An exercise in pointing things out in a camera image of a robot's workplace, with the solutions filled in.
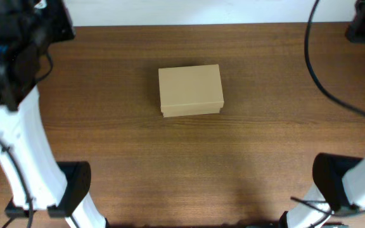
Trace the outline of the brown cardboard box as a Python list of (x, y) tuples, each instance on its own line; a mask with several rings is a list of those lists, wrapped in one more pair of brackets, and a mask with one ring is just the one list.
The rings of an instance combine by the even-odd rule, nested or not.
[(219, 113), (224, 107), (219, 65), (158, 70), (163, 117)]

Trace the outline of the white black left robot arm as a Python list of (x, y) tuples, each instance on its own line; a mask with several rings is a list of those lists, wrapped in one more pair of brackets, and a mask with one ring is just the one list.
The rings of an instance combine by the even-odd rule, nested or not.
[(63, 0), (0, 0), (0, 166), (12, 198), (9, 222), (45, 211), (70, 227), (108, 227), (89, 193), (86, 161), (56, 161), (41, 120), (41, 57), (75, 29)]

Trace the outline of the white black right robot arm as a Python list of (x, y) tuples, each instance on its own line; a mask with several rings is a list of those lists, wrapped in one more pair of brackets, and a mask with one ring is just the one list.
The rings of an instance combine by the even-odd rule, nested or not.
[[(355, 17), (345, 36), (365, 44), (365, 1), (355, 2)], [(312, 168), (313, 185), (298, 205), (285, 211), (276, 227), (326, 227), (331, 217), (365, 213), (365, 158), (320, 153)]]

